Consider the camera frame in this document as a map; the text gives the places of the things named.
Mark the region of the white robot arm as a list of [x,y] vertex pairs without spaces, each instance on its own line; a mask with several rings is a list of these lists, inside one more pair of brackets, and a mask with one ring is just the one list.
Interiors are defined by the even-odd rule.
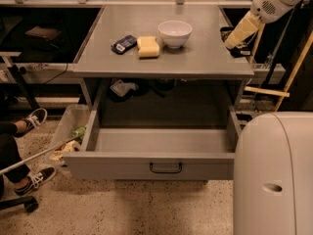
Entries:
[[313,235],[313,114],[251,120],[234,161],[234,235]]

